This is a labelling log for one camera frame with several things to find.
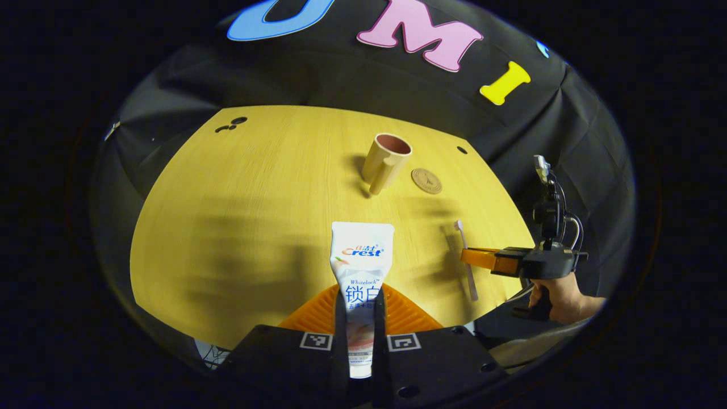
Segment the pink letter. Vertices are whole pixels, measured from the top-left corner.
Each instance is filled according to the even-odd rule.
[[[432,26],[427,6],[417,0],[389,0],[374,27],[358,33],[356,38],[362,43],[391,48],[398,43],[394,33],[400,25],[406,52],[417,52],[439,41],[437,47],[424,52],[424,59],[451,72],[459,71],[459,60],[467,48],[483,38],[477,30],[460,21]]]

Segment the beige mug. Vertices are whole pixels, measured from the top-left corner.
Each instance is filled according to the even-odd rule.
[[[396,135],[376,135],[361,171],[363,179],[371,184],[371,194],[379,194],[381,189],[391,186],[411,156],[411,151],[411,145]]]

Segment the toothpaste tube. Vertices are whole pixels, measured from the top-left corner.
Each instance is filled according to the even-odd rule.
[[[374,300],[391,268],[394,226],[332,224],[331,267],[346,302],[346,338],[351,378],[371,376]]]

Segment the toothbrush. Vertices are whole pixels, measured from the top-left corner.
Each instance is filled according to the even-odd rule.
[[[454,228],[462,234],[462,244],[467,248],[467,240],[465,240],[465,230],[462,227],[462,221],[458,220],[454,224]],[[472,301],[477,301],[479,297],[477,296],[477,288],[475,287],[475,277],[472,275],[472,266],[465,263],[465,268],[467,269],[467,283],[470,286],[470,298]]]

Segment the yellow tabletop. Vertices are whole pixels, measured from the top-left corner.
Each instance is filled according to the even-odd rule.
[[[235,129],[215,132],[241,116],[247,121]],[[381,132],[406,139],[413,153],[393,185],[371,196],[359,172]],[[441,193],[414,184],[419,167],[441,180]],[[255,325],[279,324],[336,283],[333,221],[390,223],[385,282],[442,325],[462,325],[521,285],[473,267],[480,298],[470,301],[457,219],[470,246],[534,245],[512,199],[464,139],[355,111],[226,108],[192,135],[151,189],[134,231],[132,289],[162,322],[233,349]]]

